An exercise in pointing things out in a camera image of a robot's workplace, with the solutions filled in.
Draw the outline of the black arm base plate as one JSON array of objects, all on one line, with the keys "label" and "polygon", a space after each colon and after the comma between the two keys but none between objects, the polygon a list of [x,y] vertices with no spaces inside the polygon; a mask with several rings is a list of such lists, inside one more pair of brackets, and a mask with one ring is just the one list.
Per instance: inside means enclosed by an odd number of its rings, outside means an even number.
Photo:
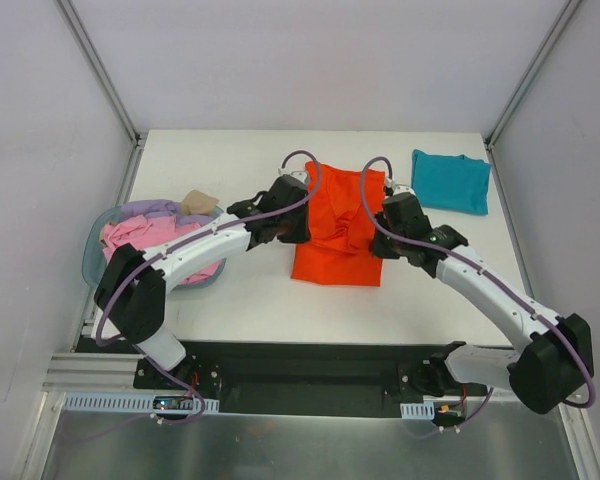
[{"label": "black arm base plate", "polygon": [[397,418],[437,345],[187,341],[179,379],[221,412]]}]

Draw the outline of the orange t shirt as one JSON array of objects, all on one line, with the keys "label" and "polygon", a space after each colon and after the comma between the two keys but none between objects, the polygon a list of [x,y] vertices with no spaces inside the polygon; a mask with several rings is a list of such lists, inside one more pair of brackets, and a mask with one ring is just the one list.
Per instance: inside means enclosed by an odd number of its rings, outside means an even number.
[{"label": "orange t shirt", "polygon": [[323,164],[306,164],[310,185],[321,181],[309,201],[309,242],[296,246],[291,278],[326,286],[378,287],[383,260],[371,254],[375,227],[369,215],[385,198],[385,174],[359,172]]}]

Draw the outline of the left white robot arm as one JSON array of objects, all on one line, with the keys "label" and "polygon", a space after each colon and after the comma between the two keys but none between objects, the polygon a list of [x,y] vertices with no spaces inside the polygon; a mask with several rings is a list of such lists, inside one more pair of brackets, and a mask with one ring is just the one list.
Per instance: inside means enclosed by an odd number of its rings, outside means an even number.
[{"label": "left white robot arm", "polygon": [[280,175],[254,199],[237,202],[211,223],[173,241],[138,250],[117,248],[95,292],[102,321],[148,356],[168,388],[184,387],[191,377],[182,343],[165,325],[166,297],[186,278],[231,256],[277,240],[308,242],[308,175]]}]

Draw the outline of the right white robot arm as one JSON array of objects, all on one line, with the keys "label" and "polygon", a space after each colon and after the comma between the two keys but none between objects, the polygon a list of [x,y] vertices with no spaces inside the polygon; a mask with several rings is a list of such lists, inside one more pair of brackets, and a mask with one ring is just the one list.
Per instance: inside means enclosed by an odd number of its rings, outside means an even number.
[{"label": "right white robot arm", "polygon": [[457,230],[432,227],[410,189],[388,187],[371,252],[404,258],[476,307],[505,336],[507,348],[453,342],[432,359],[436,395],[464,383],[513,392],[528,409],[545,414],[559,404],[586,409],[596,400],[591,328],[577,314],[563,316],[516,290],[494,272]]}]

